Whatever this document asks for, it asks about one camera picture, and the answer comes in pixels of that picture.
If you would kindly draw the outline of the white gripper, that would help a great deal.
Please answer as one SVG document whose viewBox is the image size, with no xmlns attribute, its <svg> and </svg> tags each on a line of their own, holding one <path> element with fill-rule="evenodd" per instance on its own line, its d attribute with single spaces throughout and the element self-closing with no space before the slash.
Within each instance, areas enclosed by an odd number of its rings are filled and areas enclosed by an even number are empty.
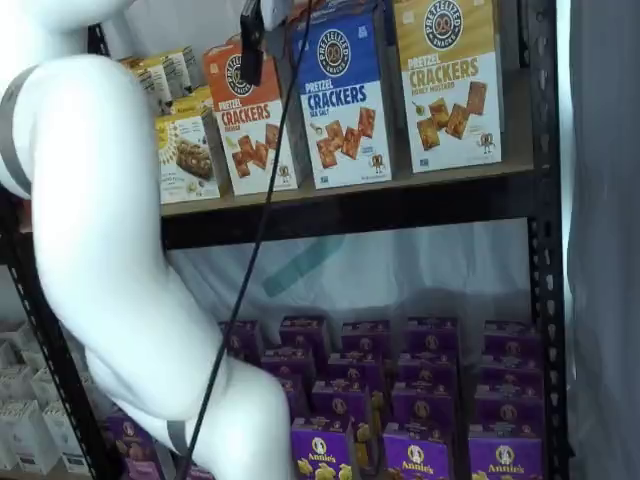
<svg viewBox="0 0 640 480">
<path fill-rule="evenodd" d="M 276 28 L 292 11 L 292 0 L 246 0 L 240 14 L 242 43 L 240 79 L 250 86 L 261 84 L 265 28 Z"/>
</svg>

